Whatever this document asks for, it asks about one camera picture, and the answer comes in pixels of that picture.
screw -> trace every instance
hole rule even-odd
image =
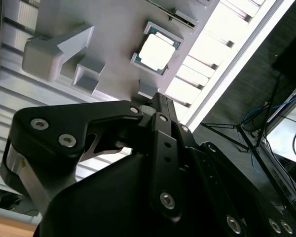
[[[49,124],[46,120],[43,120],[41,118],[35,118],[31,121],[31,126],[32,128],[37,130],[45,130],[49,127]]]
[[[285,222],[285,221],[281,221],[282,226],[284,227],[284,229],[289,233],[292,234],[293,230],[292,228]]]
[[[184,132],[188,132],[188,128],[185,127],[184,125],[182,125],[181,128],[183,129]]]
[[[216,152],[216,150],[212,147],[211,144],[208,145],[209,150],[211,150],[212,152]]]
[[[133,113],[136,113],[136,114],[138,114],[139,113],[139,110],[137,109],[137,108],[135,108],[135,107],[130,107],[130,110],[133,112]]]
[[[71,148],[75,146],[75,144],[77,143],[77,140],[74,138],[74,136],[70,134],[63,134],[59,136],[58,142],[60,143],[60,145],[64,147]]]
[[[241,227],[235,218],[227,216],[227,224],[236,234],[239,235],[241,233]]]
[[[273,221],[272,219],[268,219],[268,222],[276,233],[278,234],[281,233],[281,228],[278,226],[278,224],[275,221]]]
[[[168,193],[162,193],[160,195],[161,203],[167,208],[172,210],[175,207],[175,202],[173,197]]]
[[[163,115],[160,115],[160,119],[162,120],[162,121],[168,121],[168,119],[165,117],[165,116],[163,116]]]

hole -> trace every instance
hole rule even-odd
[[[170,204],[171,203],[171,199],[169,198],[168,195],[165,195],[164,196],[164,200],[166,201],[167,204]]]
[[[35,123],[35,125],[36,125],[36,126],[39,126],[39,127],[44,127],[44,126],[45,126],[45,124],[44,124],[43,122],[41,122],[41,121],[37,121],[37,122]]]
[[[171,144],[170,143],[165,142],[164,144],[165,144],[166,147],[171,148]]]
[[[69,138],[69,137],[65,137],[65,138],[64,138],[64,141],[70,143],[72,140],[71,140],[71,138]]]
[[[168,156],[165,156],[164,159],[165,159],[166,162],[171,162],[171,158],[168,157]]]

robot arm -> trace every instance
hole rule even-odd
[[[78,162],[123,147],[132,154],[75,181]],[[218,147],[197,145],[159,93],[141,107],[22,109],[0,172],[43,214],[37,237],[296,236],[296,206],[283,196],[281,213]]]

wooden surface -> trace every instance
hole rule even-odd
[[[36,226],[0,217],[0,237],[32,237]]]

gray floor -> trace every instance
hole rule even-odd
[[[249,110],[262,107],[265,101],[270,98],[275,79],[279,75],[277,71],[271,68],[271,65],[294,37],[296,37],[296,1],[254,53],[203,122],[238,124]],[[290,83],[286,78],[282,78],[280,90],[275,97],[274,103],[281,104],[295,87],[295,84]],[[259,118],[255,120],[257,127],[261,124],[260,120]],[[249,124],[247,129],[253,129],[252,125]],[[239,141],[235,130],[223,129],[221,131]],[[231,142],[202,126],[195,130],[194,137],[199,144],[204,141],[216,144],[259,189],[263,189],[265,196],[277,202],[269,181],[257,174],[252,168],[250,154],[239,152]]]

